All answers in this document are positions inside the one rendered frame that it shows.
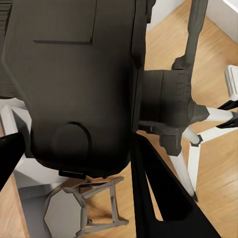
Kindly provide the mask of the digital camera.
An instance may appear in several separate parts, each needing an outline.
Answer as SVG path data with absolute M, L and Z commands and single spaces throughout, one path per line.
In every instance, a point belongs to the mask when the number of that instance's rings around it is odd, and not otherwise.
M 75 179 L 128 166 L 155 3 L 0 0 L 0 99 L 24 101 L 38 163 Z

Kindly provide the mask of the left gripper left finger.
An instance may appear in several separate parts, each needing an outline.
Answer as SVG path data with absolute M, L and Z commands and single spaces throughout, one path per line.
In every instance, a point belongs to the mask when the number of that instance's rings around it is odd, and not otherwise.
M 0 191 L 25 151 L 22 132 L 0 137 Z

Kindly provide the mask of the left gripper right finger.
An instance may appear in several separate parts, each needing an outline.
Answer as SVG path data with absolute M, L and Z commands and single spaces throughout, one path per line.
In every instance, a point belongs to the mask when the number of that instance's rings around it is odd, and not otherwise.
M 221 238 L 151 142 L 130 133 L 136 238 Z M 156 218 L 148 180 L 163 221 Z

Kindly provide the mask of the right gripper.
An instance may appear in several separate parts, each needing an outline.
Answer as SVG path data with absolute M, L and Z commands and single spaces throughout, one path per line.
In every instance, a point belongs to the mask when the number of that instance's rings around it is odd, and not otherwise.
M 234 108 L 238 108 L 238 100 L 236 100 L 236 101 L 229 100 L 228 102 L 226 102 L 225 104 L 220 106 L 218 109 L 228 111 L 228 110 L 231 110 L 231 109 L 234 109 Z M 220 128 L 220 129 L 238 127 L 238 118 L 234 119 L 234 120 L 231 120 L 229 122 L 224 122 L 220 125 L 217 125 L 216 127 Z

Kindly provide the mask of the camera tripod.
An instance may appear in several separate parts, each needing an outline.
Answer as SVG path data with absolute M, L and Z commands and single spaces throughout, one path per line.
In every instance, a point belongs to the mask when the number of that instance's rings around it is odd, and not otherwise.
M 170 156 L 182 186 L 196 204 L 201 143 L 238 129 L 214 127 L 195 134 L 189 127 L 198 121 L 229 122 L 238 118 L 238 112 L 208 108 L 192 99 L 191 79 L 208 1 L 192 0 L 185 55 L 175 59 L 171 70 L 144 70 L 138 125 L 138 129 L 148 134 L 159 135 L 160 145 Z M 181 150 L 181 137 L 190 142 L 188 167 Z

